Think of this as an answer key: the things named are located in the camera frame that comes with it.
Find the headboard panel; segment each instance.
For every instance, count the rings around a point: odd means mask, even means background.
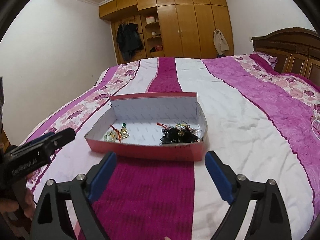
[[[320,37],[303,28],[287,28],[253,37],[255,51],[278,57],[275,71],[300,74],[320,86]]]

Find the silver bolt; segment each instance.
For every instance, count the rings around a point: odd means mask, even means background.
[[[268,183],[274,186],[276,184],[276,181],[274,179],[268,179]]]
[[[237,175],[237,178],[238,178],[239,180],[246,180],[246,177],[245,177],[243,174],[238,174],[238,175]]]
[[[77,180],[84,180],[85,175],[84,174],[78,174],[76,178],[77,178]]]
[[[49,179],[49,180],[47,181],[47,185],[48,185],[48,186],[51,186],[53,183],[54,183],[54,180],[53,180],[53,179]]]

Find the black jacket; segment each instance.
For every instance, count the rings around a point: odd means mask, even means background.
[[[123,24],[118,28],[117,43],[124,61],[130,60],[136,50],[143,49],[137,28],[138,25],[133,23]]]

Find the white wall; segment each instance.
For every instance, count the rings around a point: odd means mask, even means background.
[[[0,42],[4,131],[20,144],[116,65],[110,24],[79,0],[31,0]]]
[[[292,0],[227,0],[235,55],[251,53],[249,37],[265,36],[276,30],[302,27],[314,30]]]

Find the cardboard box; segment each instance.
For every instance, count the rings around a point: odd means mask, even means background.
[[[85,135],[91,150],[113,151],[118,155],[168,161],[201,161],[208,148],[207,121],[197,102],[197,93],[157,92],[110,97],[111,108]],[[161,144],[162,127],[187,123],[197,129],[196,143]],[[104,141],[113,125],[120,130],[126,123],[129,137],[121,143]]]

